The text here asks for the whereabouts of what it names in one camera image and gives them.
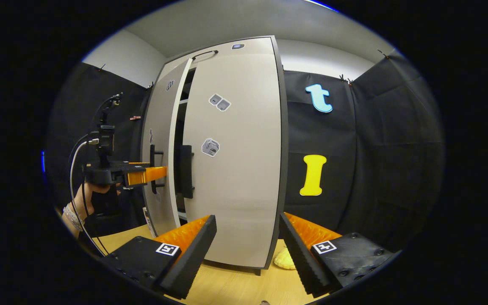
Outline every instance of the yellow letter i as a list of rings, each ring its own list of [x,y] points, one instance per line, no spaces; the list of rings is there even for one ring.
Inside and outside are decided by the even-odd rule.
[[[327,162],[327,158],[320,155],[307,155],[304,156],[304,163],[307,164],[306,168],[306,181],[304,181],[304,187],[300,189],[300,195],[302,196],[317,196],[321,195],[321,188],[319,182],[321,180],[321,168],[323,164]]]

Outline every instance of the open cabinet door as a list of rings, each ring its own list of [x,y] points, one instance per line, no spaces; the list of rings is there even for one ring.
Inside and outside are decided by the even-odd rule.
[[[157,235],[180,226],[174,181],[174,138],[178,105],[190,65],[191,58],[157,80],[144,116],[141,160],[151,162],[150,149],[154,145],[155,151],[163,154],[155,155],[155,162],[151,166],[167,167],[165,178],[143,187],[146,207]],[[155,194],[152,183],[164,186],[155,188]]]
[[[183,144],[194,152],[195,189],[193,198],[184,199],[188,221],[216,216],[217,234],[205,259],[265,268],[277,217],[281,156],[272,45],[269,54],[236,53],[197,63]]]

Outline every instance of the curtain clip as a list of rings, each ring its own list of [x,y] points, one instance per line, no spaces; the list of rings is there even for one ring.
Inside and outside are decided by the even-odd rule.
[[[376,49],[376,50],[378,50],[378,49]],[[381,54],[383,54],[383,52],[381,52],[380,50],[378,50],[378,52],[380,52]],[[389,56],[387,56],[385,54],[383,54],[383,56],[385,56],[385,58],[389,59]]]

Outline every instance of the white wall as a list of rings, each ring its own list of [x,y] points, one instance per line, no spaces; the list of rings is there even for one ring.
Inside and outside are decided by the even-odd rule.
[[[284,70],[336,78],[344,75],[344,79],[353,81],[375,64],[357,55],[321,44],[284,39],[276,41]]]
[[[151,85],[165,63],[165,56],[127,30],[121,30],[92,50],[83,60],[143,87]]]

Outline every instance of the black curtain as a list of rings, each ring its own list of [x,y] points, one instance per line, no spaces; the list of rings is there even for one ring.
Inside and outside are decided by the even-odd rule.
[[[285,212],[334,230],[342,217],[351,191],[355,168],[355,116],[348,84],[341,79],[285,71],[289,155]],[[329,113],[314,108],[305,88],[319,83],[329,91],[325,102],[333,106]],[[304,156],[322,155],[323,164],[318,196],[301,196],[306,179]]]
[[[390,251],[424,226],[442,180],[444,138],[424,78],[398,52],[351,85],[342,79],[285,72],[289,168],[285,211],[340,234],[360,232]],[[333,110],[312,106],[319,83]],[[305,155],[327,158],[317,197],[302,197]]]
[[[120,92],[124,93],[120,106],[112,110],[107,120],[108,124],[116,126],[114,152],[109,160],[140,161],[142,121],[130,118],[144,116],[151,89],[81,62],[68,76],[54,102],[44,156],[47,183],[54,192],[57,201],[54,204],[59,210],[70,202],[68,158],[73,146],[89,129],[95,130],[99,114],[95,119],[94,115],[100,104]],[[95,148],[91,146],[83,147],[76,156],[74,193],[83,181],[80,166],[97,160]],[[101,212],[112,215],[112,220],[105,217],[104,222],[98,222],[96,229],[99,235],[146,224],[141,210],[144,201],[139,189],[124,190],[116,197],[113,187],[106,194],[94,193],[92,202],[96,214]]]

